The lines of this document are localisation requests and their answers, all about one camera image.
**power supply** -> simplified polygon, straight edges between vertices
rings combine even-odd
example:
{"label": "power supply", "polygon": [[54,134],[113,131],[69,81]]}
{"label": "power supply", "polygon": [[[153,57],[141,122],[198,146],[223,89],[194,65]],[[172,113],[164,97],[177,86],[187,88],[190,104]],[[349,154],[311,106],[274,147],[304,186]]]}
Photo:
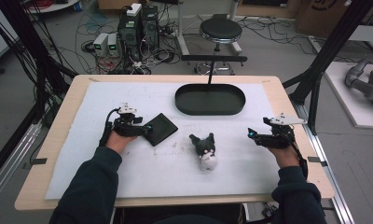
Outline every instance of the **power supply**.
{"label": "power supply", "polygon": [[93,47],[96,51],[97,57],[105,57],[108,52],[108,34],[101,33],[99,36],[93,41]]}
{"label": "power supply", "polygon": [[110,57],[119,57],[120,45],[119,41],[117,40],[117,34],[108,35],[108,50],[110,53]]}
{"label": "power supply", "polygon": [[143,27],[141,22],[141,10],[136,16],[128,16],[123,14],[119,20],[117,32],[121,41],[125,60],[132,59],[135,62],[140,62],[142,59],[140,49],[143,48]]}

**robotic hand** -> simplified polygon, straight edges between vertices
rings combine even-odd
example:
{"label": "robotic hand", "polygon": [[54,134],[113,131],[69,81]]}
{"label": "robotic hand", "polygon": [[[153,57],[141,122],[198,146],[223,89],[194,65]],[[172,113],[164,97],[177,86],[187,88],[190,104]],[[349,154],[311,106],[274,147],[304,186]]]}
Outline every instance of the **robotic hand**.
{"label": "robotic hand", "polygon": [[302,168],[303,175],[308,178],[308,163],[300,154],[299,148],[295,145],[295,134],[290,125],[307,123],[304,119],[288,117],[281,114],[277,118],[263,118],[263,122],[271,127],[270,134],[258,134],[256,131],[248,128],[248,137],[256,142],[257,146],[278,148],[282,150],[291,146],[297,153],[299,166]]}
{"label": "robotic hand", "polygon": [[[109,121],[109,118],[114,112],[119,114],[119,118],[115,119],[113,123]],[[142,117],[135,117],[135,112],[137,112],[137,110],[129,107],[127,103],[120,108],[113,109],[108,114],[107,120],[105,121],[104,133],[102,139],[100,139],[99,146],[105,146],[111,131],[115,131],[117,134],[125,137],[140,136],[152,131],[153,127],[151,124],[146,124],[144,126],[132,125],[141,123],[143,121]]]}

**stuffed animal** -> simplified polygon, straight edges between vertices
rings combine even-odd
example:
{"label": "stuffed animal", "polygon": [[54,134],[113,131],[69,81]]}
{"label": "stuffed animal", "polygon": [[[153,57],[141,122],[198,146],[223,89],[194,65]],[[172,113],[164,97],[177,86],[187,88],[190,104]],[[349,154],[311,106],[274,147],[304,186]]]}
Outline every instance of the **stuffed animal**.
{"label": "stuffed animal", "polygon": [[191,134],[189,138],[195,146],[196,153],[199,155],[201,170],[213,170],[217,164],[215,156],[214,134],[210,133],[206,139],[199,139]]}

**dark sleeve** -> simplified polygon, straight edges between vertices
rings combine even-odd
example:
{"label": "dark sleeve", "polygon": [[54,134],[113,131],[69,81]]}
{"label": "dark sleeve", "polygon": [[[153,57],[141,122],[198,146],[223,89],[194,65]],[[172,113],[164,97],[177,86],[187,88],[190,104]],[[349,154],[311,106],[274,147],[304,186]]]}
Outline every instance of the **dark sleeve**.
{"label": "dark sleeve", "polygon": [[271,193],[279,203],[279,211],[273,223],[326,223],[321,206],[321,194],[312,183],[307,183],[298,166],[279,171],[278,187]]}
{"label": "dark sleeve", "polygon": [[49,223],[110,223],[121,163],[116,151],[98,147],[93,158],[76,171]]}

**stool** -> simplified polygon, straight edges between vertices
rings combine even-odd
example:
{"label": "stool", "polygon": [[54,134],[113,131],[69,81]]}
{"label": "stool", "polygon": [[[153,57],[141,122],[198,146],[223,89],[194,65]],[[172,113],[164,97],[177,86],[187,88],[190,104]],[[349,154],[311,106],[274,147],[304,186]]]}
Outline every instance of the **stool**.
{"label": "stool", "polygon": [[[200,35],[210,41],[215,42],[214,55],[219,54],[220,44],[231,44],[236,42],[242,35],[241,26],[235,22],[226,18],[211,18],[201,23]],[[210,63],[198,63],[195,67],[195,72],[201,75],[210,74]],[[228,75],[233,75],[233,70],[229,63],[223,62],[223,66],[219,67],[214,63],[213,74],[225,75],[223,73],[228,72]]]}

